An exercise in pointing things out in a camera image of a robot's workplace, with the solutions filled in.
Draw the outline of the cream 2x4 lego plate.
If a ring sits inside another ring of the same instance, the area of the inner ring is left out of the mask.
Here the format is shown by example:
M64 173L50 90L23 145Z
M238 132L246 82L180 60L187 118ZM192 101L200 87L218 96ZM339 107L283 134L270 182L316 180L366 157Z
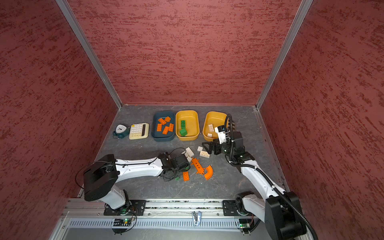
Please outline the cream 2x4 lego plate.
M210 154L208 152L206 152L206 151L200 151L200 157L209 159L210 158Z

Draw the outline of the orange 2x4 lego bottom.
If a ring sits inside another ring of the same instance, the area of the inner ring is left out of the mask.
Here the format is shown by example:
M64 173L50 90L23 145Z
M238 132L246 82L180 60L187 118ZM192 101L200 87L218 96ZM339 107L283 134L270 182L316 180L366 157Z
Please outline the orange 2x4 lego bottom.
M183 180L184 182L187 182L190 180L190 175L188 172L183 172Z

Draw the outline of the cream lego brick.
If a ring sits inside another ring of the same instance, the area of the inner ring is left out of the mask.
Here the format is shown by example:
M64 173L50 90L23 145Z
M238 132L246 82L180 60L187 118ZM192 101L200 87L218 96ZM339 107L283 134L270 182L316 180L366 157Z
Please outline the cream lego brick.
M215 131L213 124L209 124L208 127L209 127L209 132L210 133Z

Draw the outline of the white 2x4 lego brick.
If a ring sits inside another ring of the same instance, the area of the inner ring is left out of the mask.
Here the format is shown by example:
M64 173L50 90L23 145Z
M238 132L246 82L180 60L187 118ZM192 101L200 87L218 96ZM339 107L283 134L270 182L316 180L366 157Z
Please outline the white 2x4 lego brick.
M194 152L188 147L188 148L186 148L186 154L189 156L189 157L191 157L191 158L193 158L194 157Z

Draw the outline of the orange long lego beam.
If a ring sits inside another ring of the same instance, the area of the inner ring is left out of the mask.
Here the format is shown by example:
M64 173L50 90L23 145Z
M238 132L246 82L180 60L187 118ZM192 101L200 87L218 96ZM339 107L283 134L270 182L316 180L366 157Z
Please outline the orange long lego beam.
M196 168L198 174L201 174L201 175L205 174L205 169L201 166L198 159L196 158L192 159L191 164Z

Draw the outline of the orange curved lego piece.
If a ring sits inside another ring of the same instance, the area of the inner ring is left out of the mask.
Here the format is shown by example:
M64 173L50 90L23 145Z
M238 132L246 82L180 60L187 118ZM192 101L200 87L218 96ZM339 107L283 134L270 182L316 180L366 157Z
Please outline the orange curved lego piece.
M208 166L207 168L205 168L205 170L206 170L206 173L204 174L205 179L206 180L211 179L214 173L212 166Z

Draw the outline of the small green lego brick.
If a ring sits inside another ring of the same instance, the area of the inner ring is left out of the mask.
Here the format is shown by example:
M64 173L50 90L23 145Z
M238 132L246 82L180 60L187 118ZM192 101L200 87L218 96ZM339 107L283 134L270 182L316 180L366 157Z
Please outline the small green lego brick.
M179 133L180 133L180 135L181 135L182 137L185 137L185 136L188 134L188 132L187 132L186 129L181 129L181 130L179 131Z

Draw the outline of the orange 2x4 lego brick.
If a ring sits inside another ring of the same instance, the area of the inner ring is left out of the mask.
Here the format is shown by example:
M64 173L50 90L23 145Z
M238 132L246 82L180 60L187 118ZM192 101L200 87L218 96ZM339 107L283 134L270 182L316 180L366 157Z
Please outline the orange 2x4 lego brick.
M163 118L158 119L158 121L159 121L162 125L165 125L165 124L167 123Z

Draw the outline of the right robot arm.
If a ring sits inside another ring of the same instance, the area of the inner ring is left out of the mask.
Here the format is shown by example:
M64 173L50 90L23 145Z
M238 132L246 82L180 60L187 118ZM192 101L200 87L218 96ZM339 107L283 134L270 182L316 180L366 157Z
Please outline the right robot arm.
M294 192L278 186L246 151L242 134L223 126L215 129L217 139L203 143L204 149L215 155L224 154L227 162L237 168L256 188L254 193L242 193L237 199L238 211L251 213L263 222L273 240L293 240L311 233L319 237L309 220L304 216L300 199Z

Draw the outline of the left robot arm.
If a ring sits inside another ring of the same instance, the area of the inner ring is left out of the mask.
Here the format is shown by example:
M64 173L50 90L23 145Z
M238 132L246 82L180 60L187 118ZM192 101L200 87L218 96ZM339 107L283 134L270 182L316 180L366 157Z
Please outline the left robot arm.
M123 210L132 204L128 193L117 183L141 177L160 177L171 181L188 172L190 162L184 153L172 158L163 153L146 160L121 160L108 154L79 172L83 175L84 199L87 202L102 201L111 210Z

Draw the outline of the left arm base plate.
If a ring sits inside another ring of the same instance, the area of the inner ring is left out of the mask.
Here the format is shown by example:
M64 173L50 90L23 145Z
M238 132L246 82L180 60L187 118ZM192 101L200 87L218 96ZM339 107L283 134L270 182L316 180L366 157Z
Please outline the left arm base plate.
M146 200L129 200L125 205L113 210L105 204L104 216L143 216Z

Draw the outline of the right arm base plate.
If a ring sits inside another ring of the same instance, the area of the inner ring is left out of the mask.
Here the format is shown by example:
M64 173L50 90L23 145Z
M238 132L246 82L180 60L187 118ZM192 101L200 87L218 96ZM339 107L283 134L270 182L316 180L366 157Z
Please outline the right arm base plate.
M227 217L235 216L249 216L249 212L239 209L236 200L223 200L222 201L223 214Z

